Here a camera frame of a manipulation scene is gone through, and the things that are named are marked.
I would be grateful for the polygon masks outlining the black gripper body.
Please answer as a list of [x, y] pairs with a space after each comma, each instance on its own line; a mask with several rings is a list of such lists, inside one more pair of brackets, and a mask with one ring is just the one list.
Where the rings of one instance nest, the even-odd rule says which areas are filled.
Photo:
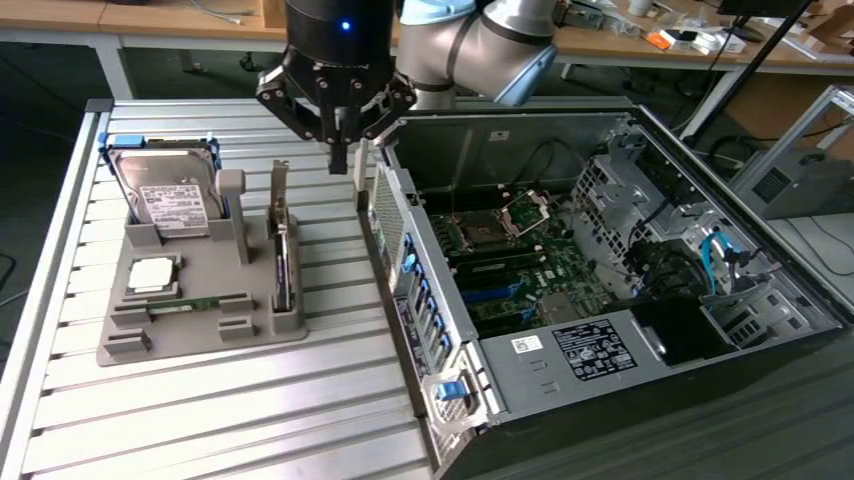
[[319, 105], [390, 104], [392, 1], [288, 1], [283, 69]]

